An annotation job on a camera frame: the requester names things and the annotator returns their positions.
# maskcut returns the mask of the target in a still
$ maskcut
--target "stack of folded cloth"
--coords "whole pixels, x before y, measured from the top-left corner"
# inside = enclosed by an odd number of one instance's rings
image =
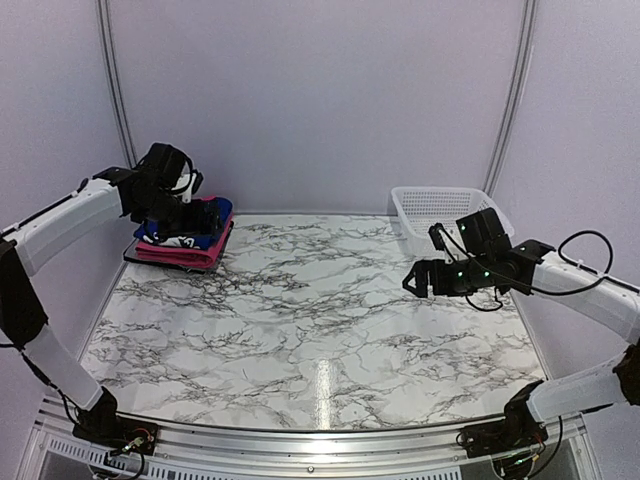
[[[167,235],[159,232],[156,222],[147,222],[135,231],[139,260],[202,270],[216,265],[233,225],[233,205],[226,198],[209,197],[193,200],[189,206],[198,212],[197,230]]]

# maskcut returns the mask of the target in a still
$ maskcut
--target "pink towel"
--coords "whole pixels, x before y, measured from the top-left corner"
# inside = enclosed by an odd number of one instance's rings
[[[229,235],[229,229],[231,227],[231,219],[233,214],[227,218],[227,223],[224,226],[224,232],[220,235],[220,238],[212,245],[209,250],[198,250],[194,248],[177,248],[177,247],[158,247],[156,245],[149,245],[145,242],[138,242],[136,245],[136,252],[140,260],[147,260],[151,262],[170,263],[172,265],[180,265],[183,267],[191,268],[211,268],[215,265],[218,255],[224,246],[224,242]]]

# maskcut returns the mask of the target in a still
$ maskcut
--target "blue towel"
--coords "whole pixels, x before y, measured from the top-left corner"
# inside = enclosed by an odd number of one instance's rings
[[[158,236],[158,223],[147,222],[146,225],[141,225],[134,232],[133,236],[138,240],[152,245],[161,247],[178,247],[178,248],[197,248],[199,250],[209,250],[212,245],[220,239],[224,232],[224,226],[227,225],[229,217],[232,214],[233,204],[222,197],[215,197],[212,200],[204,201],[204,211],[212,211],[214,208],[218,209],[220,220],[222,221],[222,229],[216,232],[214,235],[189,235],[189,236],[176,236],[168,238],[159,238]]]

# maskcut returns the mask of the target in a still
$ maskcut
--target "folded towel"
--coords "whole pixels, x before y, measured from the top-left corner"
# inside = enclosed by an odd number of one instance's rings
[[[218,241],[211,245],[207,250],[161,247],[139,241],[136,245],[136,253],[140,260],[149,262],[167,263],[187,268],[211,268],[215,265],[216,259],[224,247],[227,236],[229,235],[229,230],[231,229],[232,218],[233,214],[227,217],[227,223],[225,224],[224,231],[218,238]]]
[[[192,206],[198,212],[198,215],[207,215],[205,218],[217,217],[219,215],[221,225],[227,225],[228,220],[232,214],[233,204],[222,197],[208,197],[201,200],[193,200]],[[186,234],[177,235],[167,238],[160,238],[158,235],[158,223],[147,222],[145,225],[141,225],[133,234],[138,240],[142,240],[145,243],[157,246],[157,247],[176,247],[176,248],[193,248],[200,250],[208,250],[211,246],[215,245],[224,230],[218,231],[212,234]]]

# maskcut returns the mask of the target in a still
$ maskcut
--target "black cable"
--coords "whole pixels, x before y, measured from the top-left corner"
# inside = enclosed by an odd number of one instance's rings
[[[504,303],[502,303],[500,300],[497,299],[496,297],[496,302],[498,302],[498,305],[495,307],[491,307],[491,308],[482,308],[477,306],[475,303],[473,303],[471,301],[471,298],[469,298],[469,296],[465,296],[464,297],[465,300],[467,301],[467,303],[469,305],[471,305],[473,308],[475,308],[476,310],[480,311],[480,312],[497,312],[498,310],[500,310],[502,307],[504,307]]]
[[[67,417],[69,418],[69,420],[71,421],[71,423],[73,423],[76,427],[78,427],[80,430],[82,430],[83,432],[91,435],[91,436],[95,436],[94,433],[88,431],[85,427],[83,427],[75,418],[73,418],[73,416],[71,415],[71,411],[69,410],[69,401],[71,401],[74,405],[75,402],[73,402],[73,400],[71,400],[70,398],[67,398],[67,396],[62,393],[62,390],[60,390],[58,387],[56,387],[55,385],[52,384],[52,387],[58,392],[58,395],[60,395],[60,398],[62,399],[62,404],[64,405],[64,411],[67,414]],[[128,445],[129,442],[127,442],[124,439],[119,439],[119,438],[107,438],[104,439],[106,441],[109,442],[121,442],[124,445]],[[138,455],[140,455],[140,468],[138,469],[138,472],[129,478],[125,478],[122,480],[137,480],[142,476],[142,473],[144,472],[144,466],[145,466],[145,458],[144,458],[144,454],[138,450],[137,448],[132,448],[131,449],[132,452],[136,452]]]
[[[560,422],[560,433],[558,434],[558,443],[556,444],[556,448],[553,450],[553,452],[549,456],[549,459],[546,461],[546,463],[542,465],[536,472],[529,475],[529,478],[534,478],[540,475],[540,473],[549,466],[551,461],[554,459],[554,457],[558,453],[558,450],[560,450],[560,444],[562,443],[562,434],[564,433],[564,426],[562,425],[562,417],[558,417],[558,421]]]
[[[491,270],[491,269],[485,267],[484,265],[482,265],[478,260],[476,260],[475,257],[472,257],[471,255],[469,255],[469,252],[467,252],[465,249],[460,247],[460,245],[458,245],[458,243],[453,239],[453,237],[451,235],[449,235],[449,232],[447,232],[444,228],[441,228],[440,231],[444,232],[444,234],[449,238],[449,240],[451,240],[451,243],[453,243],[458,250],[460,250],[462,253],[464,253],[464,255],[469,260],[474,262],[476,265],[478,265],[485,272],[489,272],[491,275],[494,275],[494,276],[496,276],[498,278],[502,278],[504,280],[508,280],[513,285],[519,285],[521,287],[530,289],[530,290],[532,290],[534,292],[543,293],[545,295],[549,295],[549,296],[552,296],[552,297],[564,297],[566,295],[575,295],[577,293],[586,292],[587,290],[591,290],[592,288],[597,287],[598,285],[600,285],[602,282],[604,282],[607,279],[606,274],[609,273],[609,271],[611,270],[611,265],[613,265],[613,246],[611,245],[611,242],[609,241],[609,239],[607,239],[600,232],[594,233],[595,235],[597,235],[598,237],[602,238],[605,241],[605,243],[607,244],[607,248],[609,249],[609,261],[607,262],[607,268],[605,268],[605,270],[603,272],[604,275],[601,278],[599,278],[598,280],[596,280],[595,282],[593,282],[593,283],[591,283],[589,285],[586,285],[584,287],[576,288],[575,290],[566,290],[566,291],[563,291],[563,292],[552,292],[550,290],[544,290],[542,288],[534,287],[532,285],[528,285],[526,283],[519,282],[519,281],[514,280],[514,279],[512,279],[510,277],[507,277],[506,275],[501,275],[499,273],[494,272],[493,270]],[[595,230],[583,230],[583,231],[577,232],[577,233],[578,234],[586,234],[587,232],[588,233],[593,233],[593,232],[595,232]],[[568,240],[570,241],[573,238],[576,238],[575,235],[576,234],[574,234],[571,237],[569,237]],[[565,246],[566,243],[567,243],[567,240],[562,242],[562,246]]]

